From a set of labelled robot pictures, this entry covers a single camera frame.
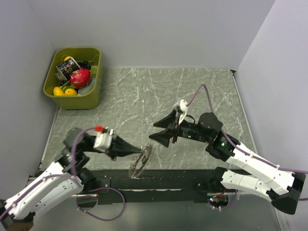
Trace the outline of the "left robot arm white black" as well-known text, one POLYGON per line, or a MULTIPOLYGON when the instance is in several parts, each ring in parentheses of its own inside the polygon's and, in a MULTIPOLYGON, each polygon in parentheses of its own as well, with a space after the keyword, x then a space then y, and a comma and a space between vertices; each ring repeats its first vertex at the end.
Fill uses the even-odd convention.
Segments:
POLYGON ((35 218, 72 195, 96 191, 96 177, 85 167, 89 161, 86 152, 106 154, 112 160, 142 152, 112 129, 96 126, 91 130, 96 135, 89 135, 88 128, 69 130, 64 149, 43 173, 16 195, 1 200, 0 223, 5 230, 28 231, 35 218))

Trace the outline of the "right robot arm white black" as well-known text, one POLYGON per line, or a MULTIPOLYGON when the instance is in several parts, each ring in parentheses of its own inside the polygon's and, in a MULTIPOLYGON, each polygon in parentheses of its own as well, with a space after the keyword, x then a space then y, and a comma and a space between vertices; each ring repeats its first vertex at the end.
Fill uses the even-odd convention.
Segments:
POLYGON ((206 151, 214 158, 234 165, 247 175, 224 168, 216 168, 210 180, 211 188, 220 192, 234 189, 257 195, 269 201, 276 209, 289 215, 296 212, 306 174, 285 169, 249 150, 243 143, 222 130, 222 122, 212 112, 200 115, 197 122, 185 120, 183 111, 173 110, 165 118, 154 123, 162 131, 149 135, 168 147, 179 137, 207 143, 206 151))

